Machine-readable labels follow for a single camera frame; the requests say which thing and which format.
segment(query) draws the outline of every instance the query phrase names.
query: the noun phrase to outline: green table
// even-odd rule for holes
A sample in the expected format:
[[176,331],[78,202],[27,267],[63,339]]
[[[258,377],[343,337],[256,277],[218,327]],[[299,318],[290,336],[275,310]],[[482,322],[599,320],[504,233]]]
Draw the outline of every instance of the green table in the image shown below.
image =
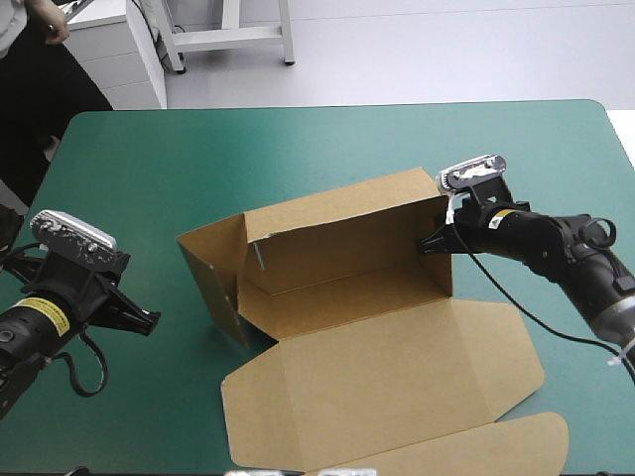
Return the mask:
[[[77,117],[34,210],[65,210],[117,237],[133,257],[121,288],[163,318],[149,338],[92,331],[112,372],[94,399],[71,391],[61,363],[47,369],[0,422],[0,470],[230,468],[219,385],[262,349],[244,350],[213,326],[175,237],[242,210],[413,167],[433,175],[486,153],[507,158],[515,197],[535,210],[612,217],[616,250],[635,268],[633,170],[591,101]],[[590,335],[556,286],[517,263],[484,261],[547,322]],[[470,262],[454,262],[458,297],[502,300]],[[18,288],[0,275],[0,302],[12,304]],[[506,417],[562,414],[571,430],[569,472],[635,471],[635,389],[626,373],[608,367],[602,351],[528,327],[547,381]],[[83,378],[96,379],[89,352],[77,342],[70,350]]]

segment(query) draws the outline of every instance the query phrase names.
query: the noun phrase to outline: white metal frame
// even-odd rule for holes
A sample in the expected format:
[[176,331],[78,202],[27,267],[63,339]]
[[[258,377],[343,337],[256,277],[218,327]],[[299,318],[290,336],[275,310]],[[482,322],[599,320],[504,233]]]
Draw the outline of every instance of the white metal frame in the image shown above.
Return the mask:
[[294,64],[294,44],[291,33],[289,0],[278,0],[280,25],[240,28],[240,0],[222,0],[220,30],[176,32],[175,23],[166,0],[152,0],[157,27],[166,45],[168,58],[174,71],[183,72],[182,53],[229,50],[267,45],[283,45],[285,63]]

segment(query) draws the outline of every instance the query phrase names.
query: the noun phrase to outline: white cabinet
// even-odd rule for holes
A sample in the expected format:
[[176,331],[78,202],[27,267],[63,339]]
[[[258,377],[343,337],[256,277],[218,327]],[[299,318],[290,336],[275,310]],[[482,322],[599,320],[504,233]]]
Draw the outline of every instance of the white cabinet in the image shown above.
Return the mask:
[[131,0],[94,0],[64,42],[115,109],[165,109],[164,71]]

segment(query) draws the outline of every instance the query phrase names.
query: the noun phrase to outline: yellow label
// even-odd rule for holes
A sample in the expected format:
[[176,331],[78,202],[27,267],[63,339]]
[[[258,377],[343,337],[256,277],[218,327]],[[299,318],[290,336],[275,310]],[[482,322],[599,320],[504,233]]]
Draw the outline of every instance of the yellow label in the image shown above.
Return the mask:
[[26,297],[14,305],[14,307],[30,307],[42,313],[53,323],[60,337],[66,334],[70,329],[70,323],[64,311],[49,300],[42,299],[41,297]]
[[491,220],[489,220],[488,228],[490,230],[497,230],[498,226],[500,225],[500,222],[503,221],[503,218],[505,218],[507,215],[509,215],[510,213],[513,213],[515,211],[516,210],[510,210],[509,208],[507,208],[505,210],[500,210],[494,216],[492,216]]

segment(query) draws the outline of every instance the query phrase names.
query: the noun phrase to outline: open cardboard box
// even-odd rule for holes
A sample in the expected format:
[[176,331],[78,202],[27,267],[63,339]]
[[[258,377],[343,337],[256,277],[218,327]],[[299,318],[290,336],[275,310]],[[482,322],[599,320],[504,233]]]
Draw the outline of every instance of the open cardboard box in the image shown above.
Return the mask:
[[179,238],[216,323],[279,343],[222,385],[241,466],[558,475],[563,419],[494,423],[544,374],[507,304],[451,297],[418,255],[446,198],[421,169],[247,211]]

